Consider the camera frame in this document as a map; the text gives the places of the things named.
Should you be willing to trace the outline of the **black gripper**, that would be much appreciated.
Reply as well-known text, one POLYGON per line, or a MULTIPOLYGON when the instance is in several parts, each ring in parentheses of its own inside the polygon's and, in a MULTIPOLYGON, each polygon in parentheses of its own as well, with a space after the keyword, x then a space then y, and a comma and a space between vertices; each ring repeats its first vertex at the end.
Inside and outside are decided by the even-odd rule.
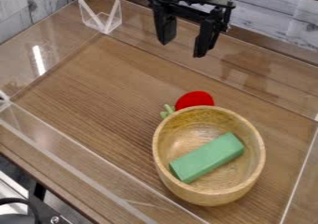
POLYGON ((176 36, 176 17, 203 21, 195 38, 195 58, 205 55, 215 46, 220 31, 228 30, 231 12, 236 7, 232 0, 149 0, 149 6, 156 37, 163 45, 176 36))

